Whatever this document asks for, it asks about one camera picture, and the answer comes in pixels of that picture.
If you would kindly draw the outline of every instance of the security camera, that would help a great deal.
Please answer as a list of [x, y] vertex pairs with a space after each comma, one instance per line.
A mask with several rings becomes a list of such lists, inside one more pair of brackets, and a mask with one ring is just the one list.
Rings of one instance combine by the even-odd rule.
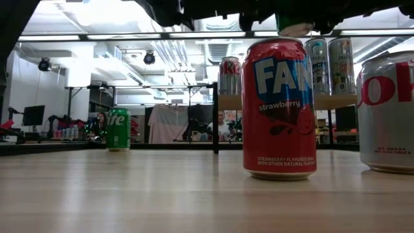
[[50, 71], [50, 68], [52, 68], [52, 64], [50, 63], [50, 58], [42, 58], [39, 62], [38, 66], [40, 71]]
[[144, 56], [144, 63], [146, 65], [152, 65], [155, 63], [154, 51], [147, 51], [147, 54]]

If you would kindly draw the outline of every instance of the red soda can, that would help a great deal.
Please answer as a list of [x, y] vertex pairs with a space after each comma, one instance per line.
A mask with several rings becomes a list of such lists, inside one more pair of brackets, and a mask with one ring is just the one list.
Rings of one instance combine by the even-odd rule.
[[312, 65], [300, 40], [253, 44], [242, 66], [244, 167], [262, 179], [316, 171]]
[[239, 58], [231, 56], [223, 58], [219, 68], [219, 94], [241, 94]]

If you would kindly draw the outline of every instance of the computer monitor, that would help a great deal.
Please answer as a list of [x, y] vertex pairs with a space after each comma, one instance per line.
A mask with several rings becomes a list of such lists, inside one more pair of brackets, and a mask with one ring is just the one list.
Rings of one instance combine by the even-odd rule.
[[23, 113], [24, 126], [41, 126], [43, 125], [43, 115], [45, 114], [45, 106], [25, 107]]
[[335, 109], [336, 130], [350, 131], [358, 128], [356, 108], [354, 105]]

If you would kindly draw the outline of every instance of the aluminum can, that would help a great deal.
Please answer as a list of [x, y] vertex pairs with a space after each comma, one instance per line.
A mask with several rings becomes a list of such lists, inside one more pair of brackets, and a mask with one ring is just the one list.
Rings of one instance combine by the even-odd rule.
[[106, 148], [109, 151], [125, 151], [131, 147], [131, 112], [113, 107], [107, 117]]
[[219, 94], [241, 94], [240, 61], [236, 57], [221, 60], [219, 71]]
[[244, 167], [262, 179], [316, 170], [312, 65], [300, 40], [253, 44], [242, 67]]
[[351, 39], [333, 39], [328, 44], [328, 50], [332, 94], [355, 94]]
[[312, 62], [313, 91], [330, 94], [328, 47], [324, 38], [314, 38], [306, 41], [306, 53]]
[[361, 161], [372, 170], [414, 173], [414, 51], [366, 61], [356, 79]]

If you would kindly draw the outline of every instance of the grey can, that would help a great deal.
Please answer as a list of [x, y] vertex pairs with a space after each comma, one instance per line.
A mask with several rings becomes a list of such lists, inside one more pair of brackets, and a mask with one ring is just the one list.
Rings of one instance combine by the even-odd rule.
[[241, 94], [240, 61], [236, 57], [225, 57], [219, 69], [219, 94]]
[[356, 79], [361, 161], [380, 172], [414, 174], [414, 51], [362, 64]]
[[332, 94], [355, 94], [354, 62], [350, 38], [336, 38], [329, 42]]
[[305, 50], [312, 62], [314, 92], [330, 94], [328, 48], [325, 39], [314, 38], [306, 41]]

